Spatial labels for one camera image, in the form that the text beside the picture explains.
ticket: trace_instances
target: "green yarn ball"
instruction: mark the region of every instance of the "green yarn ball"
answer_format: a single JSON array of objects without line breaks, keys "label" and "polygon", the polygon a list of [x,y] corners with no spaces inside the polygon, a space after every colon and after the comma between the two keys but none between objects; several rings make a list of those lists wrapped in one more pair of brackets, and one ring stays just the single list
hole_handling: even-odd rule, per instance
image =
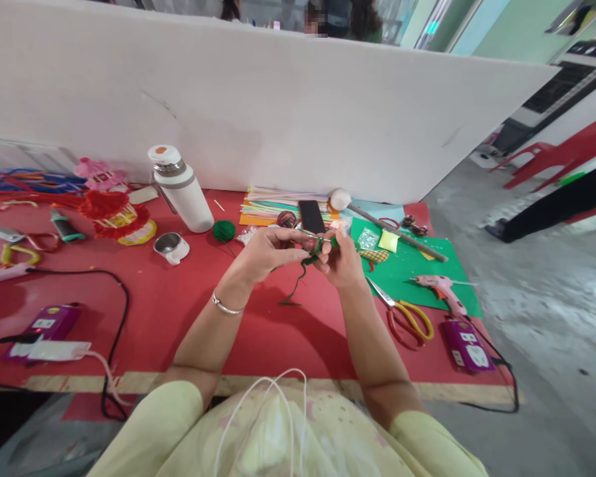
[{"label": "green yarn ball", "polygon": [[236,225],[230,221],[218,221],[212,227],[212,235],[219,242],[229,242],[236,236]]}]

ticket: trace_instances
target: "white mug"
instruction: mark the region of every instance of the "white mug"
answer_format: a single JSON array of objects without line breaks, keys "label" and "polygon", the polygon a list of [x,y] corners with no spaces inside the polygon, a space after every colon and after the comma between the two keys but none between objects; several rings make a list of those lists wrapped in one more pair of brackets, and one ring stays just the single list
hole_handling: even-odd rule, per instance
[{"label": "white mug", "polygon": [[181,263],[181,259],[190,251],[190,245],[177,233],[170,232],[157,238],[154,243],[154,250],[166,257],[172,265]]}]

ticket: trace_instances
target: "wooden table edge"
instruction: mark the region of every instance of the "wooden table edge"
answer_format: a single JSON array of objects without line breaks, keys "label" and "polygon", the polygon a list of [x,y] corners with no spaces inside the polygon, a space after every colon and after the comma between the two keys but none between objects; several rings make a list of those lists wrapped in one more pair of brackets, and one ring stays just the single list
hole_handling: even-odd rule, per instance
[{"label": "wooden table edge", "polygon": [[[163,373],[127,372],[116,378],[117,391],[120,394],[147,394],[161,384]],[[221,376],[216,396],[231,396],[247,390],[260,376]],[[34,392],[73,392],[99,393],[103,386],[102,376],[31,376],[25,387]],[[303,383],[298,378],[281,378],[283,386],[302,389]],[[309,379],[310,390],[338,392],[348,399],[362,401],[360,385],[355,380]],[[413,383],[426,401],[470,402],[480,405],[511,405],[513,403],[512,386],[488,384],[449,384],[449,383]],[[524,396],[519,393],[521,403]]]}]

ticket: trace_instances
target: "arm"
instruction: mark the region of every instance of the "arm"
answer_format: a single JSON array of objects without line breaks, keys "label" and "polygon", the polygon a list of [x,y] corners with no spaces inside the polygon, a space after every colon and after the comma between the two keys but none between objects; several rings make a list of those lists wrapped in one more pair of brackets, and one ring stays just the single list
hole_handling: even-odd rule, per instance
[{"label": "arm", "polygon": [[336,238],[340,250],[329,252],[324,263],[317,266],[338,289],[351,359],[367,408],[388,430],[403,411],[426,409],[375,308],[353,240],[343,228],[336,232]]},{"label": "arm", "polygon": [[[254,285],[265,280],[274,268],[309,256],[305,250],[285,249],[289,240],[307,250],[313,247],[308,236],[298,230],[260,229],[221,278],[215,290],[217,299],[230,310],[243,309]],[[207,409],[241,319],[242,313],[226,313],[209,300],[179,345],[164,383],[192,382],[201,392]]]}]

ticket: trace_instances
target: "white wall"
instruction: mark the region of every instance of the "white wall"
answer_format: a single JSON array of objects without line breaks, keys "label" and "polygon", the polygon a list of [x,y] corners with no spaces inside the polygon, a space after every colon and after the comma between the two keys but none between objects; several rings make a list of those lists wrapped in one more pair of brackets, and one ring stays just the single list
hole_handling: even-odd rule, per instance
[{"label": "white wall", "polygon": [[111,7],[0,0],[0,138],[147,179],[416,202],[556,72]]}]

